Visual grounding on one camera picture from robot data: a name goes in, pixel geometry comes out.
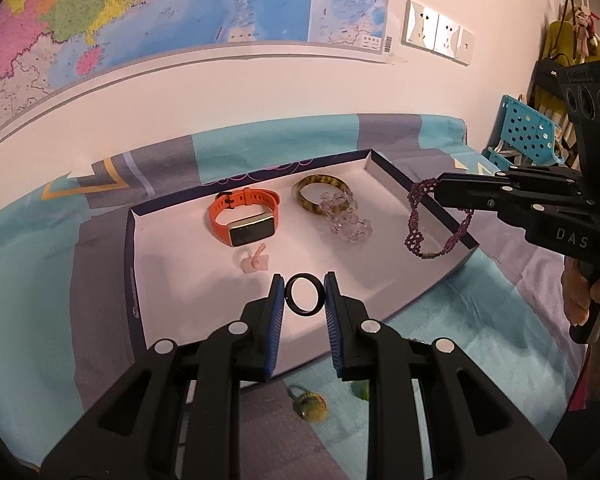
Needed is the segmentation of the person's right hand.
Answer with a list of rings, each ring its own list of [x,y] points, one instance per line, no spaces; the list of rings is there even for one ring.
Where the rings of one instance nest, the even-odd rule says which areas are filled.
[[[591,284],[582,275],[579,261],[566,257],[560,282],[566,319],[573,326],[584,325],[592,303],[600,304],[600,279]]]

